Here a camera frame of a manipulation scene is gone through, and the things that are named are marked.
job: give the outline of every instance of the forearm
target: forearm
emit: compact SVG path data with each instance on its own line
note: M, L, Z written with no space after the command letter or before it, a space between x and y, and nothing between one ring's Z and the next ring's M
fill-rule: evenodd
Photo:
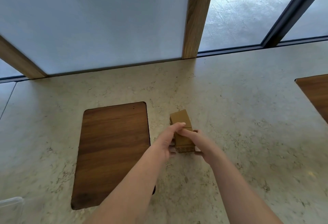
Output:
M231 224L282 223L219 148L213 151L210 165Z
M143 221L165 158L151 146L85 224Z

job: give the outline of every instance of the bare skin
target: bare skin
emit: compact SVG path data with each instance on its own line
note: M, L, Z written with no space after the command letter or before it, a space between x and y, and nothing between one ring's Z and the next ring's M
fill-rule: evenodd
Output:
M142 223L161 168L174 153L174 132L189 137L211 166L231 224L282 224L265 202L250 188L224 152L199 130L175 123L165 129L120 184L84 224Z

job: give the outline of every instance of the hand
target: hand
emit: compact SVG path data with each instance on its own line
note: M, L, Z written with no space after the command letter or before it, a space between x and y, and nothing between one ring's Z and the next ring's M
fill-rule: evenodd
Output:
M186 136L197 146L201 151L195 152L196 155L201 155L207 164L211 165L211 159L215 152L222 152L221 149L203 134L201 130L189 131L186 129L181 129L177 131L178 134Z
M164 155L166 161L170 158L170 156L175 155L175 152L173 152L175 151L174 147L170 149L170 143L172 142L174 132L181 130L185 125L186 123L184 122L177 122L167 127L163 132L160 133L160 135L152 145Z

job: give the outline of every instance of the cardboard box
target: cardboard box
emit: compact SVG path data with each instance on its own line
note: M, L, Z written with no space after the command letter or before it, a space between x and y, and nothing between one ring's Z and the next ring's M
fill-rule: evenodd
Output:
M170 114L170 123L171 125L177 122L185 122L186 125L184 129L192 131L193 128L191 126L191 122L187 111L185 109ZM191 139L181 136L177 133L174 133L175 138L175 150L178 153L186 153L186 152L194 152L195 151L195 144L191 141Z

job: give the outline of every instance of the person's left hand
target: person's left hand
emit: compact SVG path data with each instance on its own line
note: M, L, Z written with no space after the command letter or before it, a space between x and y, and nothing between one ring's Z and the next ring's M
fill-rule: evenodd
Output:
M174 132L181 130L185 125L186 123L184 122L174 123L161 132L155 140L153 146L156 147L160 153L163 153L165 160L175 155L175 152L170 151L170 143L172 142Z

